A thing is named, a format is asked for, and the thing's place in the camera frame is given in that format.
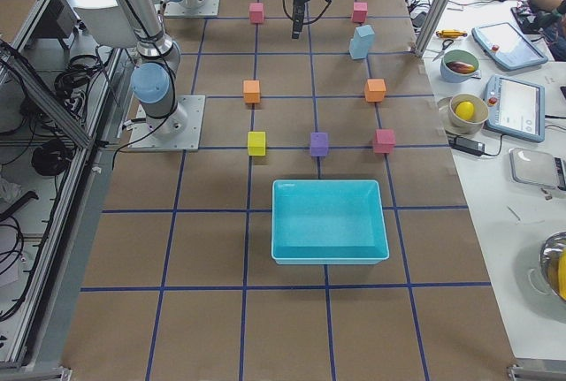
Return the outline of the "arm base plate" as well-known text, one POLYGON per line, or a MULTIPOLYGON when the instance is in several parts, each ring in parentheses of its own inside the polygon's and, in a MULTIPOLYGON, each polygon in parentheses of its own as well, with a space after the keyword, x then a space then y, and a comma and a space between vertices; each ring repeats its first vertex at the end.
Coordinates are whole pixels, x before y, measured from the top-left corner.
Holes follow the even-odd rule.
POLYGON ((218 16, 220 0, 168 0, 164 16, 170 19, 202 19, 218 16))
POLYGON ((128 147, 139 152, 197 151, 206 97, 180 95, 177 100, 177 110, 155 131, 151 127, 157 127, 158 120, 150 118, 149 123, 135 124, 128 147))

